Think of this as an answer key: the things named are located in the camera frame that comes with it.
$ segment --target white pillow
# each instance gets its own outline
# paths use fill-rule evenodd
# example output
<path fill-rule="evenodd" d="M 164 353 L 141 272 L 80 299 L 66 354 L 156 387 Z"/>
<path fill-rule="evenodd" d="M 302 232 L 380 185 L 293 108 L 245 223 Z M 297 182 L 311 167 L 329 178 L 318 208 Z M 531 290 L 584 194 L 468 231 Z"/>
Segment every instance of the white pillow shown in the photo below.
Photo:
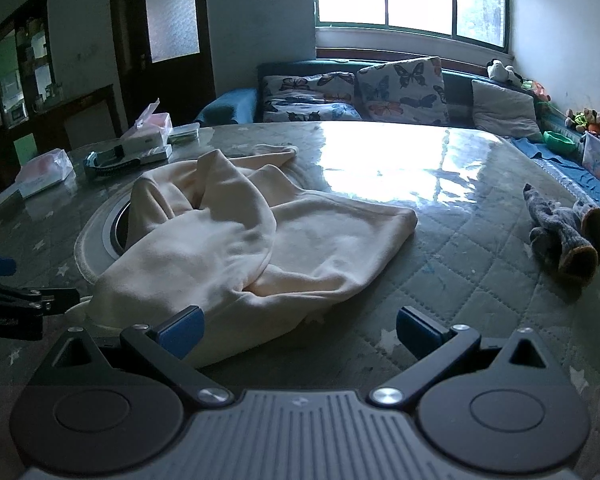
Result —
<path fill-rule="evenodd" d="M 534 99 L 530 95 L 475 79 L 471 84 L 476 128 L 501 137 L 542 141 Z"/>
<path fill-rule="evenodd" d="M 362 68 L 362 99 L 374 121 L 449 124 L 439 57 L 421 57 Z"/>

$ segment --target white and black plush toy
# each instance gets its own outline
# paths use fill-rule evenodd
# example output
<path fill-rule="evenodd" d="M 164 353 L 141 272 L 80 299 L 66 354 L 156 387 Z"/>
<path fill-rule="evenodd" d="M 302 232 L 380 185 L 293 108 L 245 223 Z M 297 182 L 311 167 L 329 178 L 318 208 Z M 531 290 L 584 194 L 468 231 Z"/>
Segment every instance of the white and black plush toy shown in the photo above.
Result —
<path fill-rule="evenodd" d="M 504 66 L 500 60 L 492 59 L 487 65 L 489 79 L 498 83 L 509 83 L 520 88 L 522 86 L 522 76 L 516 74 L 511 65 Z"/>

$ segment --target frosted glass door panel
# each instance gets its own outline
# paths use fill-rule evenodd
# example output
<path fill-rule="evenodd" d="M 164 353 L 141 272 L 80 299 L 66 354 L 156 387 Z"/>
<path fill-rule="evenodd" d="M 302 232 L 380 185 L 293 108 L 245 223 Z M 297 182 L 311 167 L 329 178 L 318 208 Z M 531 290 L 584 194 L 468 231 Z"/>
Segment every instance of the frosted glass door panel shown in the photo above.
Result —
<path fill-rule="evenodd" d="M 198 54 L 196 0 L 146 0 L 153 62 Z"/>

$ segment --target window sill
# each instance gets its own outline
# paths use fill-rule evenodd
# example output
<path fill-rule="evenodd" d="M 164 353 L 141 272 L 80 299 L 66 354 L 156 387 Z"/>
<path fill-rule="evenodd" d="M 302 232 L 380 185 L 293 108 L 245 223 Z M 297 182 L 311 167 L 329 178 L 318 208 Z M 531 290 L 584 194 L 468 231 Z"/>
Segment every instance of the window sill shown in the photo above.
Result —
<path fill-rule="evenodd" d="M 450 38 L 428 36 L 417 32 L 400 32 L 379 28 L 316 27 L 317 48 L 355 48 L 412 52 L 423 56 L 439 56 L 463 63 L 485 66 L 492 59 L 505 65 L 513 63 L 513 56 L 484 46 L 464 43 Z"/>

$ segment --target gray plush toy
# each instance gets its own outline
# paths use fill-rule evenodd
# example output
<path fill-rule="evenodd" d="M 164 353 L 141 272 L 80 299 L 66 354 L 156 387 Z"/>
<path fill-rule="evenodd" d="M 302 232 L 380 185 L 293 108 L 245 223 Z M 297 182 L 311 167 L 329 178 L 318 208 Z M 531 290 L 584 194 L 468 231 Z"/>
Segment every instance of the gray plush toy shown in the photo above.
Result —
<path fill-rule="evenodd" d="M 600 264 L 600 208 L 581 200 L 561 207 L 531 184 L 523 195 L 536 224 L 529 235 L 534 254 L 562 277 L 587 285 Z"/>

